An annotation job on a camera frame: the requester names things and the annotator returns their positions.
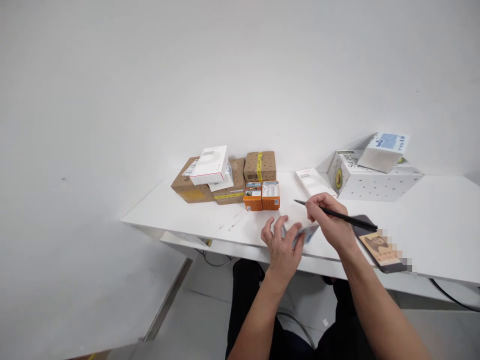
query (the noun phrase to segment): black pants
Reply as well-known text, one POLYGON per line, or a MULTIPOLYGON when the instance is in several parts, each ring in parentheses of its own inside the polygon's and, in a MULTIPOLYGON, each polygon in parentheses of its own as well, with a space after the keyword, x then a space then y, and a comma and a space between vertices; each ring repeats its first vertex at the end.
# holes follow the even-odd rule
MULTIPOLYGON (((264 276, 256 261, 240 259, 233 266, 233 297, 225 358, 234 347, 264 276)), ((275 318, 270 360, 375 359, 357 317, 349 283, 337 279, 333 291, 338 301, 335 323, 323 334, 317 349, 313 350, 299 336, 283 330, 278 318, 275 318)))

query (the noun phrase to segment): hand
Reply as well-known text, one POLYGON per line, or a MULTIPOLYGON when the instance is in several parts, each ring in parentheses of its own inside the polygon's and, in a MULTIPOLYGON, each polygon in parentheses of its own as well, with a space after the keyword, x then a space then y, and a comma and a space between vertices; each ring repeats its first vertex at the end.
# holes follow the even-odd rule
POLYGON ((273 226, 275 218, 272 216, 261 230, 260 237, 268 246, 270 251, 270 267, 267 270, 267 275, 271 275, 273 280, 280 285, 280 288, 285 291, 290 280, 293 278, 300 260, 302 259, 302 251, 304 249, 305 234, 301 234, 294 245, 294 239, 297 232, 302 228, 302 223, 297 222, 282 238, 282 226, 288 220, 288 216, 280 216, 273 226))
POLYGON ((352 226, 338 217, 327 215, 319 208, 321 206, 343 215, 349 214, 347 208, 330 194, 322 192, 313 195, 305 206, 310 221, 313 223, 316 220, 320 224, 321 232, 339 255, 348 254, 359 248, 352 226))

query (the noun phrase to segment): white table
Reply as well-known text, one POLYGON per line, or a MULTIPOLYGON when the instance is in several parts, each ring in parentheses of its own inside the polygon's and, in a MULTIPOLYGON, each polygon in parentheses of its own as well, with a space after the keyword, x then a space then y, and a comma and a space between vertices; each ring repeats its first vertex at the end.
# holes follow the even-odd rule
MULTIPOLYGON (((170 173, 123 222, 150 229, 154 237, 167 231, 160 240, 177 247, 269 261, 260 230, 278 211, 248 212, 243 203, 188 204, 170 187, 178 171, 170 173), (198 237, 213 239, 211 247, 198 237)), ((277 179, 282 207, 306 199, 293 173, 279 172, 277 179)), ((462 176, 424 176, 396 202, 340 201, 349 214, 367 214, 387 229, 403 257, 411 258, 416 275, 376 269, 387 289, 446 300, 428 280, 434 278, 457 300, 480 307, 480 187, 462 176)), ((304 246, 303 255, 300 270, 346 279, 338 254, 321 231, 304 246)))

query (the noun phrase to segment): phone screen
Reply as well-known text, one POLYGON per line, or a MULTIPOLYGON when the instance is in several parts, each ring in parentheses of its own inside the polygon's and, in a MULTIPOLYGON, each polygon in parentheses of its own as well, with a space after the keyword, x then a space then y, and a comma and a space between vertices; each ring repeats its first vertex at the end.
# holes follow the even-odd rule
MULTIPOLYGON (((371 223, 370 219, 365 215, 354 216, 354 218, 371 223)), ((353 232, 355 232, 357 238, 368 250, 381 271, 393 273, 407 270, 397 257, 392 244, 389 244, 387 239, 378 232, 372 232, 358 226, 353 226, 353 232)))

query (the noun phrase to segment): red stripe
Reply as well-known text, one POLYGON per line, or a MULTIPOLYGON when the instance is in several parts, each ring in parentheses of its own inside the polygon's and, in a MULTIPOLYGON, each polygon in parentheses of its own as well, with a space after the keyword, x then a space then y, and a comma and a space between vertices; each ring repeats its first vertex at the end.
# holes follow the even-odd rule
POLYGON ((221 175, 221 178, 223 179, 224 176, 222 175, 221 172, 212 172, 211 174, 202 174, 202 175, 195 175, 195 176, 190 176, 191 178, 196 178, 196 177, 199 177, 199 176, 206 176, 206 175, 213 175, 213 174, 220 174, 221 175))

